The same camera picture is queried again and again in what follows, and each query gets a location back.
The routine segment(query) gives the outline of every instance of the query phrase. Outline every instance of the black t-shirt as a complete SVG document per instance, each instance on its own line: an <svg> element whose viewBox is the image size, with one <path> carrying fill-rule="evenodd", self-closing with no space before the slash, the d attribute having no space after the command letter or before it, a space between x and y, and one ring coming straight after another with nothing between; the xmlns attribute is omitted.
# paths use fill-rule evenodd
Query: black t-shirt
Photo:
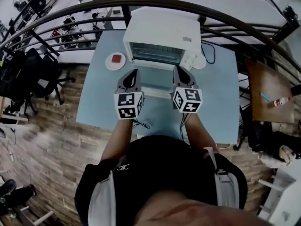
<svg viewBox="0 0 301 226"><path fill-rule="evenodd" d="M95 185L113 171L116 224L133 225L138 211L157 191L170 189L188 199L217 205L214 165L210 156L203 159L183 141L166 136L143 137L131 143L126 159L104 160L87 165L75 195L75 205L87 226L89 203ZM232 172L238 179L240 208L244 207L247 183L244 174L220 154L215 155L218 168Z"/></svg>

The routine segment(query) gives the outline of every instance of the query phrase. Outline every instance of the person's arm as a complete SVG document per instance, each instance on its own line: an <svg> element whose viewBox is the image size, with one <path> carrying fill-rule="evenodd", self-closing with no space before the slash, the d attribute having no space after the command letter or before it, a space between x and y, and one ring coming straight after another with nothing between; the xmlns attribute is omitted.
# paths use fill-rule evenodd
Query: person's arm
<svg viewBox="0 0 301 226"><path fill-rule="evenodd" d="M111 138L105 147L101 161L104 159L119 160L126 154L131 142L133 120L119 120Z"/></svg>
<svg viewBox="0 0 301 226"><path fill-rule="evenodd" d="M188 136L190 146L200 151L204 150L204 147L212 147L215 153L218 153L216 143L209 135L201 120L196 113L192 113L185 123L185 128Z"/></svg>

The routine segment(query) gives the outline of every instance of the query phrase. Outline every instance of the backpack strap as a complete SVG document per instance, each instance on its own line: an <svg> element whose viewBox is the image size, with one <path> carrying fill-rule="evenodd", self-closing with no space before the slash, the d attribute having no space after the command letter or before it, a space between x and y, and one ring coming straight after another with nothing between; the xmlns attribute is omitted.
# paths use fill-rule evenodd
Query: backpack strap
<svg viewBox="0 0 301 226"><path fill-rule="evenodd" d="M236 176L217 167L212 147L204 149L208 151L214 165L217 205L239 209L239 187Z"/></svg>

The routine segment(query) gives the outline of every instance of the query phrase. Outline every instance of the blue pen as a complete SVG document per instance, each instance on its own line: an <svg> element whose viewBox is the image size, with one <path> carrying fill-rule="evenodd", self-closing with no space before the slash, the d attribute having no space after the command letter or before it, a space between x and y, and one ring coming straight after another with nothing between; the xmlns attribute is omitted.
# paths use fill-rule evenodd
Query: blue pen
<svg viewBox="0 0 301 226"><path fill-rule="evenodd" d="M260 96L265 98L268 102L270 102L271 100L263 93L260 93Z"/></svg>

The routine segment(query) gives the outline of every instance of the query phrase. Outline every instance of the bottle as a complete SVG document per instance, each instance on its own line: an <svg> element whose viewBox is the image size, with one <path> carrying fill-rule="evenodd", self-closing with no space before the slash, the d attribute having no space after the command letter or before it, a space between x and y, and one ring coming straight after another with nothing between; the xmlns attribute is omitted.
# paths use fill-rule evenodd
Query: bottle
<svg viewBox="0 0 301 226"><path fill-rule="evenodd" d="M283 97L281 99L277 99L277 100L274 100L274 106L281 106L281 105L284 105L286 104L287 102L289 102L291 100L290 97Z"/></svg>

